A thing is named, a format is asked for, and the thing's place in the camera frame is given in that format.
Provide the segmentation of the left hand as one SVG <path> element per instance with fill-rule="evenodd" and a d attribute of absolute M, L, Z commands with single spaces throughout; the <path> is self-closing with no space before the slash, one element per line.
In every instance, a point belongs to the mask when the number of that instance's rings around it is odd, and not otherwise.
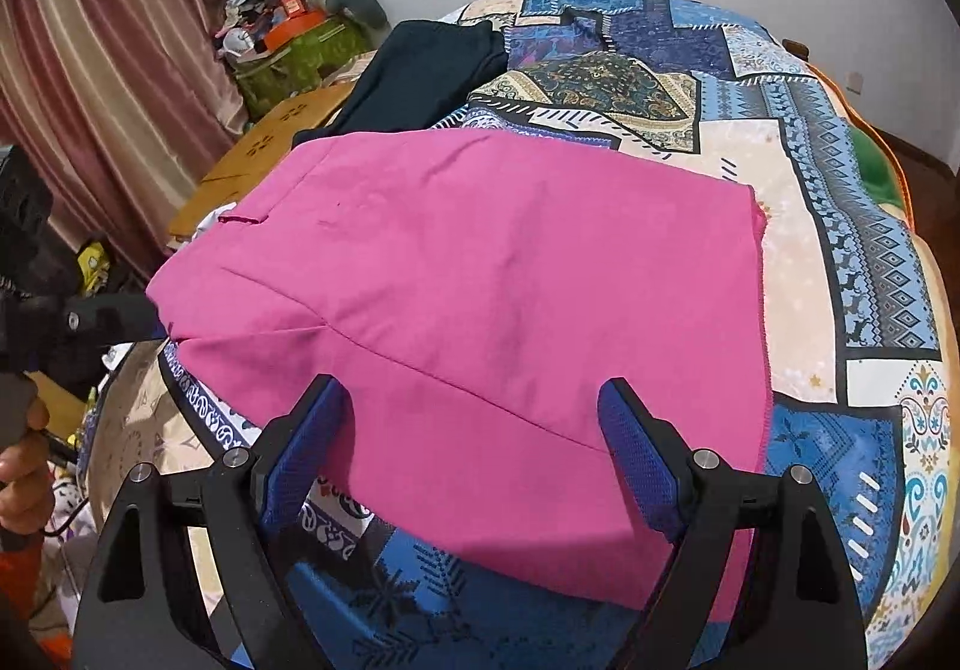
<path fill-rule="evenodd" d="M 52 493 L 46 438 L 49 410 L 43 400 L 32 400 L 26 413 L 26 433 L 15 445 L 3 450 L 0 459 L 0 521 L 14 535 L 32 535 L 43 530 L 50 519 L 55 498 Z"/>

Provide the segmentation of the orange sleeve left forearm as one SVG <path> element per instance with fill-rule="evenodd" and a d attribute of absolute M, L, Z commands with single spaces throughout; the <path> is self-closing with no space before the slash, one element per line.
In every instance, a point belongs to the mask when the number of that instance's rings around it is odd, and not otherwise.
<path fill-rule="evenodd" d="M 10 551 L 3 548 L 0 555 L 2 571 L 2 594 L 13 605 L 14 614 L 23 621 L 29 620 L 29 611 L 34 606 L 39 572 L 41 572 L 41 551 L 43 540 L 39 535 L 25 537 L 20 550 Z M 41 650 L 55 663 L 57 668 L 70 667 L 71 639 L 67 634 L 57 634 L 53 638 L 36 638 Z"/>

